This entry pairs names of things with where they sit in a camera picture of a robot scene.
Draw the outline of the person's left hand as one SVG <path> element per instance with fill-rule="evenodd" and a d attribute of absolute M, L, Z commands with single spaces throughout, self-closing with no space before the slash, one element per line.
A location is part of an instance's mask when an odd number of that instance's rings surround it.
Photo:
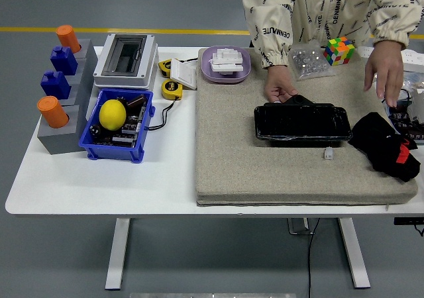
<path fill-rule="evenodd" d="M 397 107 L 403 85 L 403 44 L 383 40 L 374 44 L 374 49 L 365 66 L 364 91 L 368 91 L 376 75 L 376 94 L 389 107 Z"/>

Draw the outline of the person's right hand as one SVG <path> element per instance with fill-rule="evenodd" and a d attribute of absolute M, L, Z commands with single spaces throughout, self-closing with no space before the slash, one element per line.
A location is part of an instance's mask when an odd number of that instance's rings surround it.
<path fill-rule="evenodd" d="M 270 66 L 266 68 L 266 71 L 264 94 L 269 102 L 283 103 L 298 94 L 292 84 L 291 72 L 287 66 Z"/>

